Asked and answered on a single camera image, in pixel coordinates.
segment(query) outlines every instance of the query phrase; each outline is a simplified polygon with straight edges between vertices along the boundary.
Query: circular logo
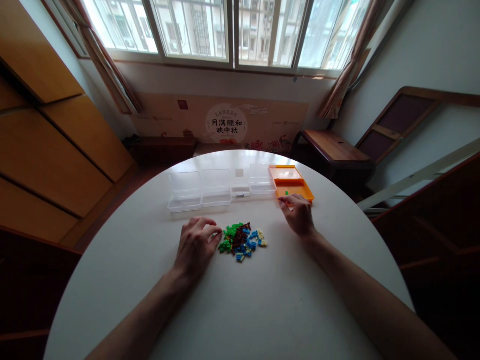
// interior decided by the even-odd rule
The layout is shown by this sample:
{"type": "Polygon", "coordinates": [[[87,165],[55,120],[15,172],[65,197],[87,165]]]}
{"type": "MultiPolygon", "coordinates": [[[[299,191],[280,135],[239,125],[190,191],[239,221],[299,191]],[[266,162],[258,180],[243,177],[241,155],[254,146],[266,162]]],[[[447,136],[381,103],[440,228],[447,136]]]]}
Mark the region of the circular logo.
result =
{"type": "Polygon", "coordinates": [[[214,143],[241,143],[247,129],[245,114],[227,103],[212,107],[206,116],[206,131],[214,143]]]}

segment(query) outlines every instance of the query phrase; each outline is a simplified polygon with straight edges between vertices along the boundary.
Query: orange tray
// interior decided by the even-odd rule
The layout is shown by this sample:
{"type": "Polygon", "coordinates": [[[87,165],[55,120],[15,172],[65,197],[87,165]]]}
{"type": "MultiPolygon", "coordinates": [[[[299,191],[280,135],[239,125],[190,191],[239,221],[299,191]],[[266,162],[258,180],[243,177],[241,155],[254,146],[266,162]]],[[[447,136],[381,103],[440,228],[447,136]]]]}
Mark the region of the orange tray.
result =
{"type": "Polygon", "coordinates": [[[273,172],[276,183],[276,195],[278,197],[288,194],[300,194],[312,202],[315,196],[312,194],[302,174],[295,168],[295,165],[277,165],[273,172]]]}

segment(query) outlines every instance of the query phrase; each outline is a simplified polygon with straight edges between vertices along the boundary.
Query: plastic storage container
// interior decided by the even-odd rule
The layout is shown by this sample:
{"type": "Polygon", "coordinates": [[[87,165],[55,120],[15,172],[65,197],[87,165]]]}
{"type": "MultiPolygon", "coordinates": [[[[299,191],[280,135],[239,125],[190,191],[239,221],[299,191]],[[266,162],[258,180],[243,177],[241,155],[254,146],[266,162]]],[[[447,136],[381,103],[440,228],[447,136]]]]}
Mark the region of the plastic storage container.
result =
{"type": "Polygon", "coordinates": [[[208,208],[232,203],[230,169],[202,170],[201,182],[203,184],[202,206],[208,208]]]}
{"type": "Polygon", "coordinates": [[[250,196],[250,170],[231,169],[231,197],[246,198],[250,196]]]}
{"type": "Polygon", "coordinates": [[[295,165],[277,165],[273,171],[273,179],[277,187],[280,184],[303,184],[305,182],[295,165]]]}
{"type": "Polygon", "coordinates": [[[250,190],[252,195],[274,194],[277,185],[273,173],[275,164],[251,164],[250,165],[250,190]]]}
{"type": "Polygon", "coordinates": [[[202,208],[202,179],[198,171],[170,174],[173,189],[168,210],[171,213],[200,210],[202,208]]]}
{"type": "Polygon", "coordinates": [[[288,193],[289,195],[303,195],[303,197],[310,202],[315,199],[307,182],[295,165],[278,165],[273,172],[273,178],[277,186],[276,195],[278,197],[285,196],[288,193]]]}

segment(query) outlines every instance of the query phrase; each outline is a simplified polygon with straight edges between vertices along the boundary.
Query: white round table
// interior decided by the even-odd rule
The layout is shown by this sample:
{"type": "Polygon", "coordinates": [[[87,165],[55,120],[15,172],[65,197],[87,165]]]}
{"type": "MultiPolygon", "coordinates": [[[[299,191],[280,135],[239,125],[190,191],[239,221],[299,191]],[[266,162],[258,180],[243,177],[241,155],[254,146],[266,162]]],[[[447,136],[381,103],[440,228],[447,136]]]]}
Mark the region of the white round table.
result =
{"type": "Polygon", "coordinates": [[[275,154],[230,150],[202,155],[142,186],[105,223],[78,264],[52,325],[45,359],[84,359],[171,268],[181,227],[208,216],[226,228],[251,222],[267,248],[237,263],[217,253],[166,328],[152,359],[381,359],[321,269],[301,248],[275,195],[230,206],[170,213],[169,173],[296,165],[312,190],[316,228],[413,309],[392,254],[372,223],[337,186],[275,154]]]}

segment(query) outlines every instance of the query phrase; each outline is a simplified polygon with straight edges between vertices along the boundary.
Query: white wall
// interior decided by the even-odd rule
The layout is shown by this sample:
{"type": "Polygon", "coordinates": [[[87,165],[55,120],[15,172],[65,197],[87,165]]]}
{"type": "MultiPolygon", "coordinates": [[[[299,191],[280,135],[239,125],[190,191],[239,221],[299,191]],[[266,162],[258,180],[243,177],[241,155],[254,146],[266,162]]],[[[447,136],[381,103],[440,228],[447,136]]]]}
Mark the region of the white wall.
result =
{"type": "MultiPolygon", "coordinates": [[[[355,145],[404,86],[479,95],[479,14],[478,0],[417,0],[333,130],[355,145]]],[[[444,107],[383,160],[368,185],[384,189],[479,137],[480,109],[444,107]]]]}
{"type": "MultiPolygon", "coordinates": [[[[93,67],[81,60],[85,69],[93,67]]],[[[310,103],[304,126],[325,129],[329,121],[317,117],[320,105],[334,84],[331,79],[259,75],[216,70],[118,63],[123,76],[139,93],[196,95],[310,103]]]]}
{"type": "Polygon", "coordinates": [[[135,127],[127,116],[119,114],[105,85],[103,85],[103,89],[99,89],[92,81],[92,78],[100,78],[95,67],[93,66],[93,69],[90,69],[89,74],[82,68],[72,48],[65,40],[41,0],[20,0],[20,2],[85,90],[85,93],[95,103],[117,137],[122,140],[124,137],[133,134],[136,131],[135,127]]]}

